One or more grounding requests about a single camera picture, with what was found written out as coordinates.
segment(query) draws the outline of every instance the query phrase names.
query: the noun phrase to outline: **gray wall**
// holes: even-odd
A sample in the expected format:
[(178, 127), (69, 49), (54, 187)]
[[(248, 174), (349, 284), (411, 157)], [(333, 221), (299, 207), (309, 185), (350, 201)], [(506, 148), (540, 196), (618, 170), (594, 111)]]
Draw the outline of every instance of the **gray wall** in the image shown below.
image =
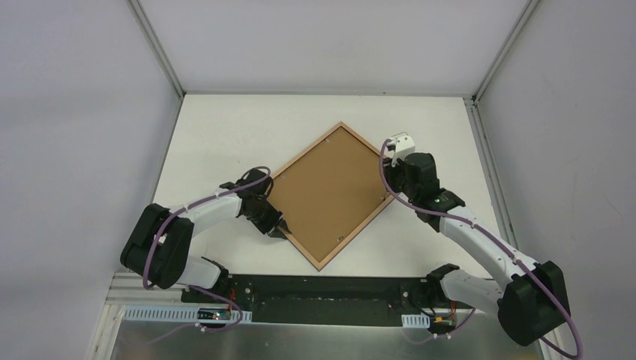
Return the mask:
[(3, 1), (0, 49), (0, 357), (83, 359), (179, 102), (125, 1)]
[(479, 107), (520, 247), (565, 272), (586, 359), (635, 356), (635, 100), (636, 2), (546, 0)]
[(205, 92), (474, 93), (526, 0), (143, 0)]

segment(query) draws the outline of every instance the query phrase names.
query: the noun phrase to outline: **wall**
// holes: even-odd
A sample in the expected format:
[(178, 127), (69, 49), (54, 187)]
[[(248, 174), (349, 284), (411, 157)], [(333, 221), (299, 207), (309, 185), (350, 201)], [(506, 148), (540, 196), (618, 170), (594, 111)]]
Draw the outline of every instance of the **wall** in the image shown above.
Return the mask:
[(179, 102), (125, 1), (0, 4), (0, 349), (83, 359)]
[(634, 19), (632, 0), (543, 1), (479, 107), (517, 240), (565, 272), (586, 359), (634, 357)]
[(526, 0), (146, 0), (203, 92), (473, 94)]

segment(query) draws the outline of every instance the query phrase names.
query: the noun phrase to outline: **table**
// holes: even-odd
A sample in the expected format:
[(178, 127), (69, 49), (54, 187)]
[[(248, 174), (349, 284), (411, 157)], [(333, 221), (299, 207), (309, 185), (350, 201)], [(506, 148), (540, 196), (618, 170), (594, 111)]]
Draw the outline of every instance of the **table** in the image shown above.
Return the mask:
[[(251, 167), (275, 171), (340, 121), (378, 148), (386, 137), (406, 131), (419, 151), (435, 157), (441, 185), (498, 233), (459, 97), (187, 95), (154, 201), (185, 204)], [(261, 235), (244, 218), (198, 235), (190, 254), (216, 260), (236, 274), (418, 277), (454, 263), (489, 277), (461, 247), (396, 201), (320, 272), (287, 240)]]

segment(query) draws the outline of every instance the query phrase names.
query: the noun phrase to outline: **wooden frame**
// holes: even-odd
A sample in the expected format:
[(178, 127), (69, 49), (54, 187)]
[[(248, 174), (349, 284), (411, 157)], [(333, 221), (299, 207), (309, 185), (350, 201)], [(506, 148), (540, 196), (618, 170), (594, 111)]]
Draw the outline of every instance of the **wooden frame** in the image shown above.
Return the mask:
[[(309, 152), (315, 149), (319, 144), (325, 141), (328, 142), (328, 138), (332, 134), (339, 131), (340, 129), (344, 129), (347, 133), (349, 133), (352, 137), (358, 140), (361, 144), (369, 148), (372, 152), (375, 152), (376, 154), (378, 154), (378, 156), (380, 155), (380, 151), (377, 148), (371, 145), (362, 136), (357, 134), (351, 127), (347, 126), (343, 122), (340, 122), (336, 124), (331, 130), (327, 131), (325, 134), (319, 137), (311, 145), (309, 145), (304, 151), (296, 155), (292, 160), (286, 163), (278, 171), (276, 171), (274, 175), (272, 176), (272, 178), (274, 179), (274, 183), (276, 184), (276, 181), (280, 181), (279, 178), (281, 177), (281, 174), (284, 174), (292, 165), (300, 161), (305, 155), (307, 155)], [(316, 267), (316, 269), (321, 270), (327, 265), (327, 263), (333, 260), (333, 258), (336, 255), (338, 255), (338, 253), (340, 253), (342, 249), (344, 249), (344, 247), (347, 246), (393, 200), (393, 197), (384, 191), (383, 195), (379, 196), (377, 199), (382, 202), (366, 218), (364, 218), (364, 220), (361, 223), (359, 223), (358, 226), (356, 226), (351, 233), (349, 233), (344, 238), (342, 238), (342, 236), (338, 238), (339, 242), (337, 243), (337, 245), (323, 259), (317, 259), (314, 255), (312, 255), (312, 253), (292, 233), (288, 233), (284, 229), (281, 229), (281, 231), (294, 244), (294, 246), (296, 246), (296, 248), (298, 248), (298, 250), (311, 262), (311, 264), (314, 267)], [(274, 201), (272, 201), (272, 197), (270, 197), (270, 202), (272, 203), (272, 205), (274, 205), (274, 207), (278, 208), (275, 199)], [(285, 211), (282, 208), (279, 208), (279, 210), (285, 213)], [(292, 232), (294, 232), (293, 226), (291, 226), (290, 229)]]

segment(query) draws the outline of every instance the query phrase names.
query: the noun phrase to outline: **white table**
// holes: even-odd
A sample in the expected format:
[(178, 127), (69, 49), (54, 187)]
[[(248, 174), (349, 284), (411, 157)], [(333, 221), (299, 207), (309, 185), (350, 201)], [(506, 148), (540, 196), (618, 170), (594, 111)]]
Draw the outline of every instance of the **white table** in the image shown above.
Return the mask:
[[(442, 186), (498, 233), (461, 98), (188, 95), (154, 201), (185, 204), (251, 167), (275, 171), (340, 121), (378, 148), (386, 137), (408, 132), (419, 151), (435, 156)], [(454, 263), (488, 277), (461, 247), (396, 201), (321, 272), (291, 243), (261, 235), (244, 218), (197, 236), (190, 253), (217, 260), (236, 274), (409, 277)]]

